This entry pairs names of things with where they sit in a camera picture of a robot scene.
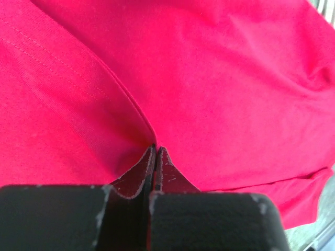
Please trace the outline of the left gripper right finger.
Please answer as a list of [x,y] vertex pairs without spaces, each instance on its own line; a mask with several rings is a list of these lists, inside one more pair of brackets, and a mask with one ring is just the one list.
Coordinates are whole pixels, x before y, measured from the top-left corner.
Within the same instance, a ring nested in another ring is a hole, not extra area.
[[289,250],[278,209],[267,196],[201,192],[164,147],[149,212],[151,250]]

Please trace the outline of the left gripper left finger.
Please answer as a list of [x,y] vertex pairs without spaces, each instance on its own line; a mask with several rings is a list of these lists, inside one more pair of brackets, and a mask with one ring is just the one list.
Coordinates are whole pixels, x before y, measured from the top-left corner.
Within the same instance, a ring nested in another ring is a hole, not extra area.
[[156,151],[106,185],[1,188],[1,250],[145,250]]

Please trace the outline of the pink red t-shirt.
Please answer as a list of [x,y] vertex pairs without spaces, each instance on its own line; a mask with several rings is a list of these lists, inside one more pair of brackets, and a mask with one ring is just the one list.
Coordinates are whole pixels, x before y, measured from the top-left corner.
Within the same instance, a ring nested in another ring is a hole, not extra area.
[[1,185],[107,184],[166,147],[199,190],[312,223],[334,28],[307,1],[1,1]]

